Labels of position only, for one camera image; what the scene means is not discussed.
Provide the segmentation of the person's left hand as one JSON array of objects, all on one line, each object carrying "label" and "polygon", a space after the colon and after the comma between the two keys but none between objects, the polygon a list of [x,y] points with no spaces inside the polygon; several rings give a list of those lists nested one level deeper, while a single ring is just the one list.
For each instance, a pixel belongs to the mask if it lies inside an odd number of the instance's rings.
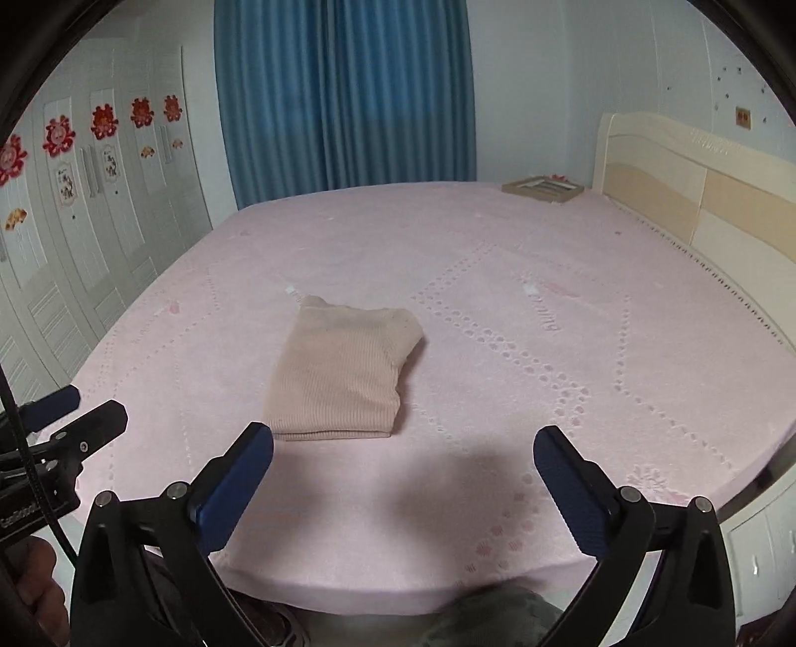
[{"label": "person's left hand", "polygon": [[47,540],[38,537],[27,538],[21,548],[17,593],[54,645],[67,646],[70,642],[69,613],[65,593],[54,580],[57,554]]}]

